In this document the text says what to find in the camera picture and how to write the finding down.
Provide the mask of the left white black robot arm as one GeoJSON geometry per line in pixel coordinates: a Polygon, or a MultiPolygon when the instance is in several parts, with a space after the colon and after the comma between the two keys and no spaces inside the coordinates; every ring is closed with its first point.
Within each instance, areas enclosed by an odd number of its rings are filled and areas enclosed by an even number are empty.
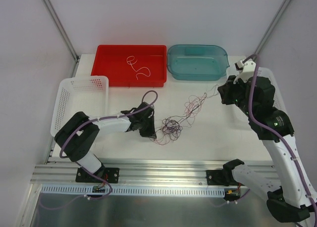
{"type": "Polygon", "coordinates": [[[117,132],[138,131],[141,137],[156,138],[154,113],[154,106],[144,101],[137,108],[101,118],[91,118],[80,111],[56,133],[54,140],[66,158],[80,166],[81,176],[77,177],[77,182],[116,183],[117,178],[111,175],[110,168],[90,151],[93,143],[98,136],[117,132]]]}

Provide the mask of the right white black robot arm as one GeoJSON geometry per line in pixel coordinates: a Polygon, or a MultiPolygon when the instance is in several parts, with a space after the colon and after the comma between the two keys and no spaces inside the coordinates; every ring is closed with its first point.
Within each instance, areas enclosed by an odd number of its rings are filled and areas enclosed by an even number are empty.
{"type": "Polygon", "coordinates": [[[268,78],[257,77],[250,110],[251,83],[251,79],[244,82],[231,75],[217,90],[223,104],[236,105],[248,117],[251,129],[272,158],[280,183],[261,177],[239,159],[223,165],[217,182],[248,187],[266,202],[277,221],[298,225],[317,211],[317,193],[304,173],[290,119],[274,106],[275,87],[268,78]]]}

